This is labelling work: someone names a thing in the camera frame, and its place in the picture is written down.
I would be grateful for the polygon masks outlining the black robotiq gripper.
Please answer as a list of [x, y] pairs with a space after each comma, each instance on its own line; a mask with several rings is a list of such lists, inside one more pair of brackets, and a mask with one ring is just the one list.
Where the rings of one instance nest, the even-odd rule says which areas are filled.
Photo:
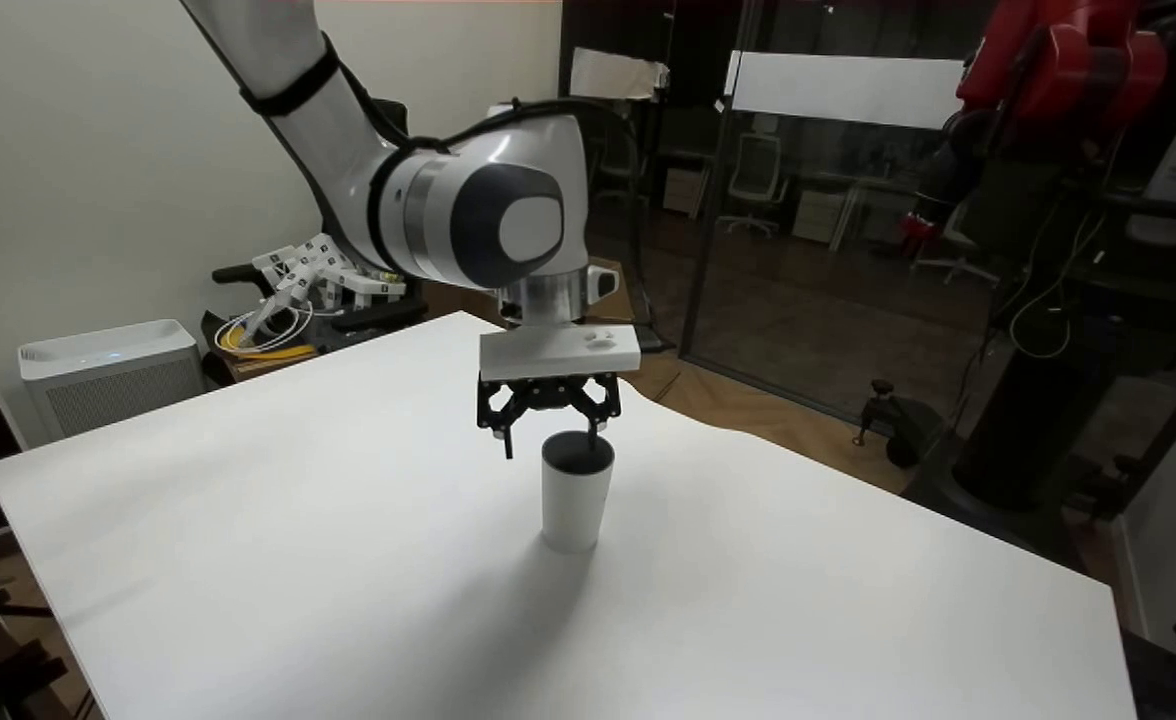
[[474, 423], [494, 431], [513, 461], [513, 423], [531, 408], [576, 408], [589, 418], [589, 456], [618, 413], [618, 380], [639, 369], [633, 322], [547, 322], [479, 336]]

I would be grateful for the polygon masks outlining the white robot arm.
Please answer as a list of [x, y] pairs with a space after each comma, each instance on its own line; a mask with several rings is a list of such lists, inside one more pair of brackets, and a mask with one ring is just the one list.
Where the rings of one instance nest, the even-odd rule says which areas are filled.
[[354, 264], [489, 293], [474, 423], [500, 445], [526, 413], [572, 408], [585, 436], [618, 417], [639, 369], [633, 322], [589, 307], [618, 276], [589, 253], [589, 98], [513, 98], [454, 134], [394, 127], [314, 18], [314, 0], [181, 0], [270, 127]]

